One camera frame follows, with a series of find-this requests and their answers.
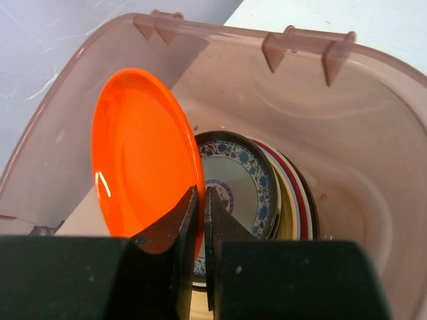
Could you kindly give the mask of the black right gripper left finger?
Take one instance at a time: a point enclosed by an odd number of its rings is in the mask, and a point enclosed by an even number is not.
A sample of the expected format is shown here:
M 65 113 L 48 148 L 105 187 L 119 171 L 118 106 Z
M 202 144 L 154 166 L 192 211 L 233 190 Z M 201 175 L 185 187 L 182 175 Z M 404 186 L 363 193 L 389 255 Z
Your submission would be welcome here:
M 2 319 L 187 319 L 196 187 L 131 238 L 1 238 Z

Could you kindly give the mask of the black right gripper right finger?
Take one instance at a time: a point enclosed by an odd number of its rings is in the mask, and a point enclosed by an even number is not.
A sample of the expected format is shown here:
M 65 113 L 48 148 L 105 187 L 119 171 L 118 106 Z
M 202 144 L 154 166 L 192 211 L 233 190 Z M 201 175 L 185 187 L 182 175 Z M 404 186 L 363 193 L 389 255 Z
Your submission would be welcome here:
M 374 266 L 352 241 L 256 239 L 205 198 L 207 305 L 215 319 L 391 319 Z

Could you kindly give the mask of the beige peach plate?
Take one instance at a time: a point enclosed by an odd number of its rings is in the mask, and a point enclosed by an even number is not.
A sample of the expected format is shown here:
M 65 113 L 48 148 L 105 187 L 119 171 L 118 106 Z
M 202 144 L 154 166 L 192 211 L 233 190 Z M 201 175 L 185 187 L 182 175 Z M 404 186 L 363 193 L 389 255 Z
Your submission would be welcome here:
M 290 178 L 273 153 L 267 151 L 266 155 L 278 176 L 281 195 L 281 211 L 274 224 L 275 239 L 300 240 L 301 225 L 297 212 L 298 203 Z

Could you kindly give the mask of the red teal floral plate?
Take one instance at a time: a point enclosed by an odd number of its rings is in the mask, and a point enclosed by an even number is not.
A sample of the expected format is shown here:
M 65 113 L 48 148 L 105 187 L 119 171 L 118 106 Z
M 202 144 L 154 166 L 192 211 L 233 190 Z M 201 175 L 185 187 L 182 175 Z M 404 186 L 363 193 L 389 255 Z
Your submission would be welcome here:
M 277 177 L 281 208 L 274 219 L 270 239 L 313 240 L 318 236 L 316 206 L 298 168 L 277 149 L 254 137 L 251 140 L 268 158 Z

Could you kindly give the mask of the blue white patterned plate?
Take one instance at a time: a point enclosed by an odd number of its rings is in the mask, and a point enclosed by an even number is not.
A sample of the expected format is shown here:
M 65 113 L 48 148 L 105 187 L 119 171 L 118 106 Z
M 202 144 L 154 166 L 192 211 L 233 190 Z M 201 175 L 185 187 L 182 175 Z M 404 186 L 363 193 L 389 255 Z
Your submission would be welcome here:
M 195 136 L 206 187 L 255 238 L 267 239 L 278 210 L 278 184 L 270 162 L 247 137 L 230 131 Z

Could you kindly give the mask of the orange plastic plate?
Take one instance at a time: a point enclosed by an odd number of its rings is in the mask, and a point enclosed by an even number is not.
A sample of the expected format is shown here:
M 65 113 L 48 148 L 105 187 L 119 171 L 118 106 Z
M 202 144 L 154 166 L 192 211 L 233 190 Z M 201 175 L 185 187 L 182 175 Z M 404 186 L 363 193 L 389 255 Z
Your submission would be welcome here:
M 167 86 L 149 71 L 125 68 L 104 85 L 91 130 L 93 184 L 109 234 L 132 237 L 171 211 L 205 179 L 195 136 Z

